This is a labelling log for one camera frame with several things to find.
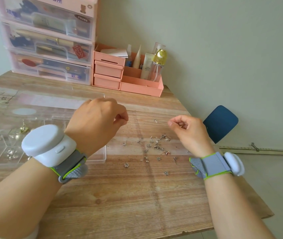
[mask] hand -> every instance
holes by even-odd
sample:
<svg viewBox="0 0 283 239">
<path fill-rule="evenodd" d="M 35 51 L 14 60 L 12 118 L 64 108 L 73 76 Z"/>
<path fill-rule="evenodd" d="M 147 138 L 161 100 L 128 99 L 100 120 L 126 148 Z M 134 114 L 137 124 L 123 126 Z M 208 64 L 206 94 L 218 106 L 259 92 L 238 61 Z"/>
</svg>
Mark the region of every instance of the hand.
<svg viewBox="0 0 283 239">
<path fill-rule="evenodd" d="M 105 146 L 127 122 L 126 108 L 115 99 L 87 100 L 73 114 L 65 134 L 89 157 Z"/>
<path fill-rule="evenodd" d="M 170 119 L 168 126 L 177 134 L 183 146 L 196 157 L 202 158 L 215 153 L 201 119 L 180 115 Z"/>
</svg>

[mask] drawer handle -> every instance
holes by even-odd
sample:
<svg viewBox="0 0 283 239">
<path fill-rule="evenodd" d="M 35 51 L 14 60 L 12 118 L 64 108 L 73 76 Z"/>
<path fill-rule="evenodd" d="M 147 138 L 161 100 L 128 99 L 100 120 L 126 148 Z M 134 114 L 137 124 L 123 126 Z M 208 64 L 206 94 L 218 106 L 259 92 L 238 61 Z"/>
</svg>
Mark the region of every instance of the drawer handle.
<svg viewBox="0 0 283 239">
<path fill-rule="evenodd" d="M 101 61 L 109 62 L 109 63 L 113 63 L 113 64 L 118 64 L 117 62 L 112 62 L 112 61 L 109 61 L 109 60 L 101 60 Z"/>
</svg>

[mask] gray wrist strap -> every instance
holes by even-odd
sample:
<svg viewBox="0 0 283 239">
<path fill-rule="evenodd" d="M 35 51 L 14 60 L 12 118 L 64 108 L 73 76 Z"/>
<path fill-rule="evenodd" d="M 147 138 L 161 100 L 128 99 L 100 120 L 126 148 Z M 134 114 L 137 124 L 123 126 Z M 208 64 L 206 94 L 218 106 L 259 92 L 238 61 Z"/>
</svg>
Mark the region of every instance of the gray wrist strap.
<svg viewBox="0 0 283 239">
<path fill-rule="evenodd" d="M 87 174 L 88 166 L 85 162 L 86 155 L 75 150 L 60 165 L 51 168 L 59 175 L 59 182 L 65 184 L 73 178 L 81 178 Z"/>
<path fill-rule="evenodd" d="M 217 174 L 231 172 L 229 165 L 219 152 L 205 158 L 190 158 L 189 161 L 196 175 L 203 179 Z"/>
</svg>

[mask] pink desk organizer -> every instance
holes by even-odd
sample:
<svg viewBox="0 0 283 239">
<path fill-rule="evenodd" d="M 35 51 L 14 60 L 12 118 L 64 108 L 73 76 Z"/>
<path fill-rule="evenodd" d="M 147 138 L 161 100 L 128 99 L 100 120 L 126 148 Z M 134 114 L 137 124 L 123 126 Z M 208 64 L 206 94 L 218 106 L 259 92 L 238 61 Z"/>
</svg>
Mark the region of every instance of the pink desk organizer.
<svg viewBox="0 0 283 239">
<path fill-rule="evenodd" d="M 125 65 L 125 58 L 120 58 L 104 53 L 102 49 L 110 49 L 104 44 L 98 44 L 93 54 L 94 75 L 93 86 L 139 93 L 149 96 L 160 97 L 163 92 L 163 80 L 159 82 L 140 79 L 141 69 Z M 131 53 L 134 60 L 136 53 Z M 144 55 L 140 56 L 140 64 L 144 62 Z"/>
</svg>

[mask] gold bottle cap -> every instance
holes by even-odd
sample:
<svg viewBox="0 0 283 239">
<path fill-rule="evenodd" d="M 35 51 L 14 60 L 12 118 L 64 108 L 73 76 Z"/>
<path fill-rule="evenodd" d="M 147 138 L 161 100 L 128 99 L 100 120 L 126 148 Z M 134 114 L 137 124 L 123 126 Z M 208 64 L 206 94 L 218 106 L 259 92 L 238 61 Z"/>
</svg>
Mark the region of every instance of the gold bottle cap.
<svg viewBox="0 0 283 239">
<path fill-rule="evenodd" d="M 165 65 L 167 60 L 167 52 L 163 49 L 157 51 L 154 57 L 154 63 L 158 65 Z"/>
</svg>

